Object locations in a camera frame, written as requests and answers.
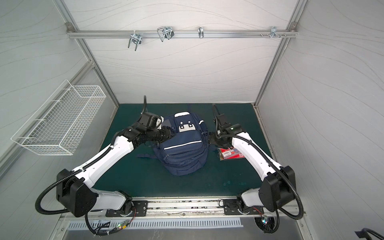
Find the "navy blue student backpack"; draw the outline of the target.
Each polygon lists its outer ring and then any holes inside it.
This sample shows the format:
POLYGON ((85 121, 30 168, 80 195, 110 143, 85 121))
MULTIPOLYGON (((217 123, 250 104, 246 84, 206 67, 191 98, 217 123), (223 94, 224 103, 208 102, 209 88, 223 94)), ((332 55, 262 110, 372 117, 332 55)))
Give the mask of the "navy blue student backpack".
POLYGON ((181 112, 164 118, 162 126, 171 127, 175 136, 153 146, 154 154, 137 158, 155 159, 174 176, 185 176, 201 169, 207 162, 209 131, 196 113, 181 112))

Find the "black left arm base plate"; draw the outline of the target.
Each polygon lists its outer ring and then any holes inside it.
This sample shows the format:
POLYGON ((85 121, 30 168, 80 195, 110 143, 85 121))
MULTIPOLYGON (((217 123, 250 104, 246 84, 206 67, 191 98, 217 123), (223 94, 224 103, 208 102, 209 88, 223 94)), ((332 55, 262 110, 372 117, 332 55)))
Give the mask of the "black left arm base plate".
POLYGON ((148 201, 132 201, 129 205, 130 209, 127 211, 123 210, 107 210, 106 217, 145 217, 148 210, 148 201))

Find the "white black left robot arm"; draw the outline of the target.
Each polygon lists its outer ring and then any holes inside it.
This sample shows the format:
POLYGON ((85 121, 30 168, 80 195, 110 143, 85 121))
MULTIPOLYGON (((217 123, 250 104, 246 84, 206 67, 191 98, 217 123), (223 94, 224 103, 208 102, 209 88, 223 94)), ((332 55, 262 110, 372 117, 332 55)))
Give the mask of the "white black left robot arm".
POLYGON ((57 200, 75 217, 95 210, 114 210, 128 216, 133 210, 132 197, 123 191, 94 189, 96 182, 124 156, 147 142, 163 143, 176 135, 176 130, 164 118, 142 113, 131 126, 115 133, 111 143, 84 164, 71 172, 57 175, 61 181, 56 187, 57 200))

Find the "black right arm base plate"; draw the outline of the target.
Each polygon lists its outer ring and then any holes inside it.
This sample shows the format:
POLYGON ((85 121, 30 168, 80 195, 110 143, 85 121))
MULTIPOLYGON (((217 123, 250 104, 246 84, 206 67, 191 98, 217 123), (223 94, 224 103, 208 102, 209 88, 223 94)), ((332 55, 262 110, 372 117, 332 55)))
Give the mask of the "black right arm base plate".
POLYGON ((223 208, 226 216, 264 215, 262 206, 248 207, 240 199, 221 199, 219 200, 219 207, 223 208))

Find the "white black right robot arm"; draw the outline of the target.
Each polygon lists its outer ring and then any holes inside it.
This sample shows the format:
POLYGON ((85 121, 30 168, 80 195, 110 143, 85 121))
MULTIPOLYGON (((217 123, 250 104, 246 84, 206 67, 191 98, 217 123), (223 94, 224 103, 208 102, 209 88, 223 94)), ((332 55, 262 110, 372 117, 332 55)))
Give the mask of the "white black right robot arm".
POLYGON ((243 130, 233 125, 224 114, 214 114, 215 132, 210 134, 210 143, 220 148, 238 150, 259 175, 262 185, 240 194, 240 209, 260 206, 269 212, 282 210, 286 204, 297 200, 295 172, 283 167, 266 154, 243 130))

